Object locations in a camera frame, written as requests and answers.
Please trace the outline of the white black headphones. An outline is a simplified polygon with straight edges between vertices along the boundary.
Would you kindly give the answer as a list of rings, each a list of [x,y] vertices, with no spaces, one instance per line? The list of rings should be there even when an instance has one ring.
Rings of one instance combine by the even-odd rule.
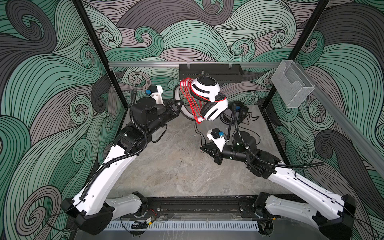
[[[181,80],[173,90],[173,99],[186,101],[181,113],[197,124],[205,120],[215,120],[229,106],[227,97],[221,93],[219,83],[207,76]]]

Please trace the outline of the black blue headphones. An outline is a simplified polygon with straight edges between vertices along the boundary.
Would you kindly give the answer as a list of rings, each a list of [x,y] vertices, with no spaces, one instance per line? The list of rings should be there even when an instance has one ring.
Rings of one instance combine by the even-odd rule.
[[[243,102],[240,101],[234,101],[232,103],[229,103],[228,110],[232,110],[232,105],[236,106],[237,123],[240,124],[248,117],[250,110]],[[224,124],[229,125],[231,119],[230,116],[227,116],[225,113],[222,113],[220,115],[220,120]]]

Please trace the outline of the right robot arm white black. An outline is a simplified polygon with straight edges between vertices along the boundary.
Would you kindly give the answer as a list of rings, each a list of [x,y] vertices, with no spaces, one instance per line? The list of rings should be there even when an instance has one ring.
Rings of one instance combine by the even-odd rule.
[[[259,150],[256,139],[240,131],[236,105],[232,107],[229,126],[234,126],[235,132],[224,134],[218,128],[209,130],[210,143],[202,145],[201,150],[218,165],[224,159],[243,162],[255,176],[274,182],[303,200],[300,203],[260,193],[251,205],[251,213],[263,219],[258,223],[261,234],[269,235],[273,231],[273,219],[286,217],[314,227],[329,240],[351,239],[356,212],[354,198],[318,186],[298,174],[303,167],[287,166],[276,156]]]

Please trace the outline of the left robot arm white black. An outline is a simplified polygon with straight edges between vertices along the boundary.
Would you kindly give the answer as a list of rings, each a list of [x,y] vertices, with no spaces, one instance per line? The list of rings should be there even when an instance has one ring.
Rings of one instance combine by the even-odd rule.
[[[125,169],[152,141],[153,133],[178,117],[184,103],[173,99],[163,102],[161,93],[139,100],[136,95],[133,90],[130,123],[118,133],[104,162],[77,195],[61,203],[64,213],[88,234],[99,234],[112,220],[125,215],[142,218],[148,213],[148,199],[139,192],[117,199],[108,199],[108,195]]]

